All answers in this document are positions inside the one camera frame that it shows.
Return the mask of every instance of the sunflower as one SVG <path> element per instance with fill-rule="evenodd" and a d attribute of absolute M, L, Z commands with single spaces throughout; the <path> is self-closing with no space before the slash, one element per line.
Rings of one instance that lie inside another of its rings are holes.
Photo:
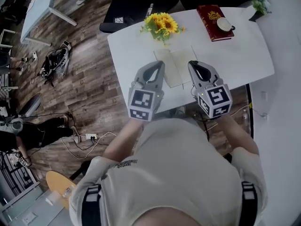
<path fill-rule="evenodd" d="M 159 20 L 157 19 L 155 21 L 156 25 L 157 25 L 157 30 L 155 33 L 158 33 L 161 29 L 165 29 L 165 23 L 163 22 L 163 20 Z"/>
<path fill-rule="evenodd" d="M 175 20 L 164 18 L 164 19 L 162 19 L 162 21 L 165 24 L 165 29 L 167 32 L 175 33 L 178 30 L 178 24 L 176 23 Z"/>
<path fill-rule="evenodd" d="M 158 19 L 161 19 L 161 15 L 158 14 L 158 13 L 154 13 L 154 14 L 151 14 L 149 17 L 147 17 L 144 21 L 146 24 L 148 24 L 150 22 L 151 19 L 154 19 L 155 21 L 158 20 Z"/>
<path fill-rule="evenodd" d="M 168 14 L 168 13 L 160 13 L 161 15 L 161 19 L 169 19 L 169 20 L 173 20 L 173 18 Z"/>

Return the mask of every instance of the paper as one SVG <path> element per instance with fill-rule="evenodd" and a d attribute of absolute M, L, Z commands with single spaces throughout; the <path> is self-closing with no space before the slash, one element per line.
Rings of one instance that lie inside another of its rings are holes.
<path fill-rule="evenodd" d="M 170 88 L 191 81 L 188 62 L 197 60 L 192 47 L 175 51 L 160 49 L 154 51 L 154 54 L 157 60 L 162 60 L 165 63 L 164 78 Z"/>

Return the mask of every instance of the person in black pants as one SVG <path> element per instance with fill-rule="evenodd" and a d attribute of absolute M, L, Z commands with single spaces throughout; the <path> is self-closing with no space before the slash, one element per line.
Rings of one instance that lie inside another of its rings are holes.
<path fill-rule="evenodd" d="M 0 151 L 19 150 L 30 166 L 31 160 L 27 153 L 28 150 L 45 147 L 62 137 L 73 137 L 76 143 L 80 142 L 75 126 L 68 128 L 68 117 L 65 115 L 61 118 L 52 118 L 41 124 L 24 123 L 22 131 L 16 136 L 13 133 L 0 131 L 0 138 L 3 142 Z"/>

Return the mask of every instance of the wooden floor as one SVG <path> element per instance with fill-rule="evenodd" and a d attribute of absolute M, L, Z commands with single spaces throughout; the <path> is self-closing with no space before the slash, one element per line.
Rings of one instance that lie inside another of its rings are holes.
<path fill-rule="evenodd" d="M 71 112 L 75 119 L 75 125 L 81 135 L 85 133 L 97 133 L 98 136 L 111 131 L 118 133 L 127 122 L 127 107 L 124 102 L 118 78 L 115 73 L 114 64 L 107 42 L 108 34 L 99 31 L 99 24 L 104 20 L 106 11 L 112 0 L 87 0 L 84 6 L 72 12 L 69 16 L 77 21 L 77 26 L 63 21 L 55 15 L 48 15 L 37 27 L 32 30 L 31 36 L 43 38 L 52 42 L 52 47 L 45 47 L 37 44 L 21 45 L 20 35 L 13 37 L 11 44 L 14 45 L 12 55 L 16 57 L 31 56 L 31 51 L 37 51 L 39 62 L 31 64 L 21 75 L 13 76 L 14 86 L 19 89 L 14 93 L 18 110 L 36 93 L 42 93 L 42 104 L 36 111 L 36 115 L 48 113 Z M 74 10 L 66 4 L 70 0 L 56 0 L 55 8 L 68 14 Z M 21 32 L 19 26 L 11 29 Z M 35 78 L 39 72 L 47 52 L 58 48 L 61 43 L 67 40 L 72 45 L 71 61 L 66 77 L 54 80 L 54 88 L 50 84 L 44 85 L 44 80 Z M 245 87 L 232 91 L 234 99 L 232 112 L 248 105 Z M 188 106 L 188 114 L 196 114 L 200 110 L 196 104 Z M 235 119 L 249 131 L 249 120 L 243 119 L 243 110 L 237 113 Z M 34 123 L 43 122 L 51 118 L 39 117 L 31 120 Z M 230 150 L 224 135 L 219 131 L 218 126 L 209 130 L 210 141 L 220 150 L 222 154 Z M 108 144 L 113 139 L 112 135 L 104 137 L 100 142 Z M 67 142 L 67 147 L 77 157 L 85 157 L 87 151 L 79 150 L 74 143 Z M 85 148 L 91 145 L 90 141 L 82 142 L 79 146 Z M 70 176 L 75 172 L 84 160 L 101 155 L 105 146 L 96 146 L 93 152 L 86 159 L 78 160 L 66 150 L 61 141 L 46 146 L 32 156 L 32 171 L 45 184 L 45 174 L 49 170 L 55 170 Z"/>

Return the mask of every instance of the red book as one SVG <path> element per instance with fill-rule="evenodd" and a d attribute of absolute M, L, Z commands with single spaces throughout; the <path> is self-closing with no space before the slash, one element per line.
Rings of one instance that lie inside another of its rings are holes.
<path fill-rule="evenodd" d="M 220 17 L 225 17 L 221 9 L 217 5 L 202 5 L 197 8 L 198 14 L 200 15 L 205 28 L 209 34 L 211 41 L 219 40 L 230 40 L 234 37 L 232 31 L 224 32 L 219 29 L 216 24 L 216 20 Z"/>

